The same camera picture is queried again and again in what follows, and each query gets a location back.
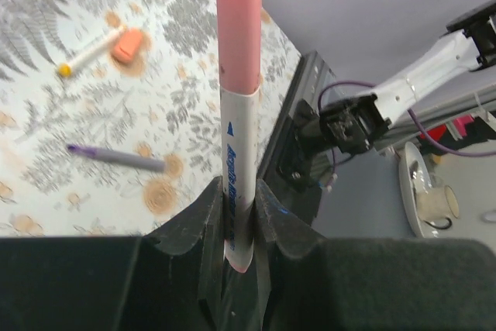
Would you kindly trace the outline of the purple marker pen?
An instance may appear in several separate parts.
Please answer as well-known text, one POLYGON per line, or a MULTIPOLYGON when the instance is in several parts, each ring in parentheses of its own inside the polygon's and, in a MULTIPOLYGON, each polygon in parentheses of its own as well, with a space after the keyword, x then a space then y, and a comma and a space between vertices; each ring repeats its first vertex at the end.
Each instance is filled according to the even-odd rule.
POLYGON ((163 172, 165 170, 165 162, 163 160, 141 157, 137 154, 124 153, 100 147, 83 147, 75 144, 67 144, 66 149, 73 155, 86 157, 88 159, 101 161, 108 164, 118 164, 126 167, 156 172, 163 172))

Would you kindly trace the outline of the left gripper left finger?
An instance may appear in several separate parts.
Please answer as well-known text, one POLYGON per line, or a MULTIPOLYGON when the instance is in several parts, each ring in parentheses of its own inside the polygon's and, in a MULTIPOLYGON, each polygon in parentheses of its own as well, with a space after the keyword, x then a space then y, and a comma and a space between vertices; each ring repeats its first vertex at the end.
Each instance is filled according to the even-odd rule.
POLYGON ((1 241, 3 330, 215 330, 222 180, 145 236, 1 241))

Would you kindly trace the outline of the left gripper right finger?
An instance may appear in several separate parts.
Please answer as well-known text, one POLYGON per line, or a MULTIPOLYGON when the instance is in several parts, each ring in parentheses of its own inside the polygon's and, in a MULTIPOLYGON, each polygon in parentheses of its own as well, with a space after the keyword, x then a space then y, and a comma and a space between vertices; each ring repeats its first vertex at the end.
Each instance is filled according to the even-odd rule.
POLYGON ((493 330, 495 255, 476 240, 327 239, 257 182, 264 330, 493 330))

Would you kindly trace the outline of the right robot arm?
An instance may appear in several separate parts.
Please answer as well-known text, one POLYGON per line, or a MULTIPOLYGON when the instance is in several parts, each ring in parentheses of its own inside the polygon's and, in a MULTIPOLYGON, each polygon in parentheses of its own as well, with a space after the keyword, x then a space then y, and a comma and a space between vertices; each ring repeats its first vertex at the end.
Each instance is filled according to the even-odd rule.
POLYGON ((366 153, 417 102, 467 72, 495 64, 495 2, 464 13, 446 27, 423 56, 377 85, 352 97, 320 105, 294 123, 294 148, 304 160, 334 147, 366 153))

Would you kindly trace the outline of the white pink marker pen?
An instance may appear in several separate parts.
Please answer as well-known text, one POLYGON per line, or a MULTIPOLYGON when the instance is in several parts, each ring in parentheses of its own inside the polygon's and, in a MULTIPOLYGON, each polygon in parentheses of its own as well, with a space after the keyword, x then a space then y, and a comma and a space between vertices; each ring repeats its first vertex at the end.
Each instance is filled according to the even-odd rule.
POLYGON ((216 0, 225 255, 239 273, 253 258, 262 0, 216 0))

